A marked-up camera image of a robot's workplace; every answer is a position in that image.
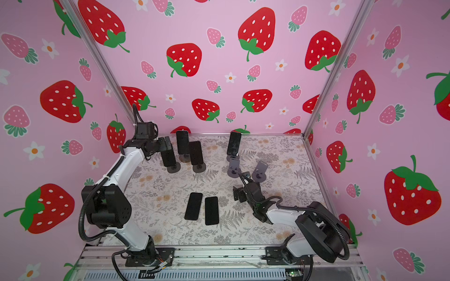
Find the table surface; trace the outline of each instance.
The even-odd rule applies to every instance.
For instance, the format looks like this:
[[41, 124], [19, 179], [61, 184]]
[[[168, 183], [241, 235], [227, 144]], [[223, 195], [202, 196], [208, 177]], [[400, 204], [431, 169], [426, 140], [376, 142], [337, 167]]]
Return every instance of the table surface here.
[[[151, 235], [156, 245], [262, 245], [281, 244], [300, 230], [282, 224], [262, 223], [252, 215], [247, 202], [234, 201], [232, 187], [242, 187], [239, 178], [227, 175], [228, 136], [190, 136], [202, 143], [206, 171], [196, 174], [191, 163], [180, 163], [181, 170], [169, 174], [160, 154], [144, 161], [134, 171], [125, 196], [131, 203], [137, 225]], [[171, 137], [176, 154], [176, 138]], [[306, 206], [324, 199], [300, 136], [243, 135], [239, 149], [240, 168], [250, 173], [259, 160], [269, 165], [267, 180], [261, 183], [263, 195], [283, 197], [283, 205]], [[203, 193], [197, 221], [185, 220], [191, 192]], [[219, 199], [219, 224], [205, 225], [204, 198]], [[103, 245], [121, 245], [108, 236]]]

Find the smartphone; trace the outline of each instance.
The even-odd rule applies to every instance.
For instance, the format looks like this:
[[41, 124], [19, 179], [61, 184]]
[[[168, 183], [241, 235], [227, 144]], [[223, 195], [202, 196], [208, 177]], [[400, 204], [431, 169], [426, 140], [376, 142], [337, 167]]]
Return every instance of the smartphone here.
[[231, 132], [229, 134], [227, 155], [237, 157], [239, 152], [239, 145], [241, 143], [241, 133]]
[[217, 196], [205, 198], [205, 224], [219, 224], [219, 201]]
[[198, 220], [198, 213], [200, 213], [200, 205], [202, 204], [202, 193], [192, 192], [189, 196], [188, 206], [186, 207], [186, 213], [184, 219], [186, 220]]

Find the pink wallpaper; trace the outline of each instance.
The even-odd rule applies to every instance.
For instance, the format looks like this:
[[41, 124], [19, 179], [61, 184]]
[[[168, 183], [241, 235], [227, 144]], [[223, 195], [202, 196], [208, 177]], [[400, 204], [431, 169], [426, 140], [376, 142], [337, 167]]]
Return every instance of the pink wallpaper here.
[[130, 103], [161, 132], [304, 130], [359, 0], [79, 0]]
[[115, 114], [132, 134], [78, 36], [57, 2], [0, 9], [2, 280], [67, 280], [85, 244], [77, 232], [83, 184], [117, 158], [107, 140]]
[[313, 129], [372, 280], [446, 279], [450, 4], [422, 4], [374, 4]]

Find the black smartphone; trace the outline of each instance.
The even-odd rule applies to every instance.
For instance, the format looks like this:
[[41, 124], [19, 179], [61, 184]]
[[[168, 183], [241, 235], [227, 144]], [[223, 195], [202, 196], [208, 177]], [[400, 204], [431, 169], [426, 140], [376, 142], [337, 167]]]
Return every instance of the black smartphone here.
[[189, 196], [188, 206], [186, 207], [186, 213], [184, 214], [184, 219], [198, 220], [198, 213], [200, 213], [202, 198], [202, 193], [191, 193], [191, 195]]
[[202, 144], [200, 141], [189, 142], [189, 154], [192, 166], [203, 164]]
[[219, 201], [217, 196], [205, 198], [205, 224], [219, 224]]
[[229, 134], [229, 141], [228, 141], [228, 149], [226, 151], [227, 155], [230, 156], [238, 156], [239, 152], [239, 145], [241, 143], [241, 133], [231, 132]]

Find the red strawberry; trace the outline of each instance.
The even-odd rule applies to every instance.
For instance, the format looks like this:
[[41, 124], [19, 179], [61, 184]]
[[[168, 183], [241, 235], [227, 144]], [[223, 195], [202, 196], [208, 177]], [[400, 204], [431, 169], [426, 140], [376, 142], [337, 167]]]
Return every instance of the red strawberry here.
[[321, 70], [336, 60], [336, 55], [341, 49], [341, 42], [328, 31], [317, 32], [310, 40], [305, 56], [305, 66], [310, 70]]
[[317, 100], [319, 99], [319, 95], [312, 97], [305, 101], [303, 104], [303, 111], [308, 112], [312, 114], [312, 111], [314, 110], [315, 104], [317, 103]]
[[202, 50], [194, 43], [177, 44], [167, 49], [167, 63], [173, 72], [180, 76], [191, 77], [197, 74], [202, 61]]
[[46, 232], [67, 219], [73, 212], [75, 201], [60, 186], [48, 183], [38, 187], [25, 200], [25, 208], [14, 209], [4, 217], [23, 210], [20, 224], [33, 234]]
[[121, 86], [121, 88], [130, 105], [133, 106], [134, 103], [138, 110], [146, 110], [148, 107], [156, 107], [150, 105], [150, 99], [143, 90], [124, 86]]
[[213, 121], [216, 119], [219, 123], [217, 117], [220, 115], [220, 108], [217, 103], [198, 98], [192, 101], [192, 109], [200, 120]]
[[427, 74], [427, 79], [434, 76], [445, 76], [434, 89], [434, 104], [442, 118], [450, 120], [450, 72], [434, 72]]
[[40, 105], [51, 115], [69, 123], [80, 122], [86, 113], [83, 94], [70, 81], [58, 81], [40, 94]]
[[327, 147], [327, 159], [331, 168], [336, 173], [345, 169], [346, 162], [353, 162], [353, 159], [347, 160], [347, 150], [342, 142], [336, 141]]
[[384, 192], [392, 217], [404, 224], [418, 223], [434, 215], [441, 207], [441, 196], [431, 179], [416, 173], [416, 157], [411, 155], [414, 170], [398, 167], [384, 179]]
[[109, 123], [108, 128], [106, 128], [106, 136], [112, 151], [119, 153], [119, 146], [125, 143], [126, 131], [122, 123], [117, 119], [117, 114], [114, 115], [116, 116], [116, 121], [113, 120]]
[[358, 71], [350, 85], [347, 96], [347, 108], [353, 115], [358, 114], [360, 123], [361, 112], [369, 109], [375, 97], [375, 84], [365, 70]]
[[125, 27], [119, 17], [95, 0], [79, 0], [78, 9], [95, 41], [110, 48], [125, 42]]
[[248, 112], [260, 112], [266, 108], [271, 99], [272, 92], [267, 89], [248, 91], [242, 97], [244, 108], [241, 110], [241, 113], [244, 109], [247, 109]]
[[257, 55], [267, 51], [275, 37], [275, 12], [267, 7], [257, 10], [244, 21], [238, 31], [242, 49]]

